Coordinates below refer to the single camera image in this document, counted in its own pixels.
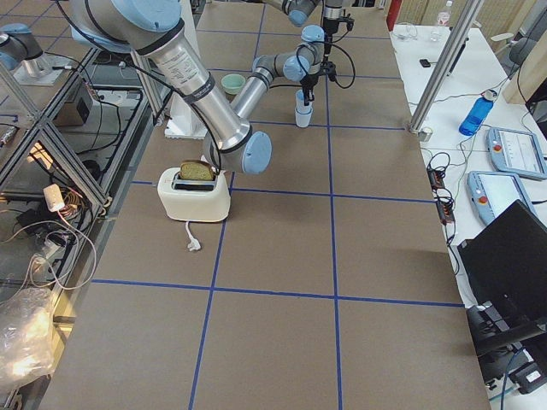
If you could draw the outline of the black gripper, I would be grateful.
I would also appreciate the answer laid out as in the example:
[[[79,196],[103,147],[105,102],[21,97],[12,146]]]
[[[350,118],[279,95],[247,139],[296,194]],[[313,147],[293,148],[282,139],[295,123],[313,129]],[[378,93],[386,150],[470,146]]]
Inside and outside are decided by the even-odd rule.
[[[324,61],[313,68],[316,68],[316,71],[306,74],[300,81],[303,104],[311,104],[314,101],[313,89],[317,85],[319,77],[326,76],[332,82],[337,79],[336,65],[332,61]]]

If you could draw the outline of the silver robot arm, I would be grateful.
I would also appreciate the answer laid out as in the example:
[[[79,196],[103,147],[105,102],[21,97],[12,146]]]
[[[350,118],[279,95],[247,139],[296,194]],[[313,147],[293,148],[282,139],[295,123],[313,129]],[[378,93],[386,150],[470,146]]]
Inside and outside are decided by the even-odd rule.
[[[301,43],[293,50],[275,55],[258,56],[252,73],[232,101],[236,114],[248,117],[277,78],[298,84],[295,118],[306,127],[313,114],[314,87],[325,73],[332,35],[341,16],[342,1],[268,1],[283,12],[293,26],[300,27]]]
[[[272,143],[247,121],[278,76],[301,80],[315,53],[300,44],[291,53],[262,56],[243,90],[228,101],[185,37],[177,1],[73,1],[74,30],[94,45],[150,58],[208,128],[207,161],[219,170],[258,174],[270,162]]]

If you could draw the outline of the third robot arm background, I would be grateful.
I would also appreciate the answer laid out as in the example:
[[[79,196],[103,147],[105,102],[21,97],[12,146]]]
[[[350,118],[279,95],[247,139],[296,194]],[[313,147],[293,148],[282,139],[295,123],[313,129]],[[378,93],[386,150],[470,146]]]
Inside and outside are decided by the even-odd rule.
[[[52,86],[61,75],[22,23],[1,27],[1,63],[21,85]]]

